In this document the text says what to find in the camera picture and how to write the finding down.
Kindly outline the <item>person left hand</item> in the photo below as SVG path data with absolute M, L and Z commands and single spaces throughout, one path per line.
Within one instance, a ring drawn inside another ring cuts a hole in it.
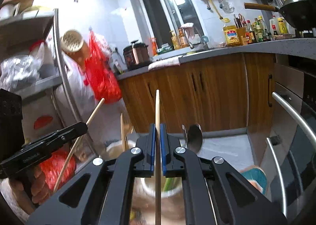
M 34 180 L 31 183 L 31 194 L 29 198 L 25 194 L 23 184 L 20 181 L 9 179 L 10 187 L 17 200 L 18 205 L 27 214 L 31 214 L 35 211 L 34 204 L 43 204 L 47 199 L 50 198 L 50 190 L 46 183 L 46 176 L 40 166 L 36 166 L 33 169 Z

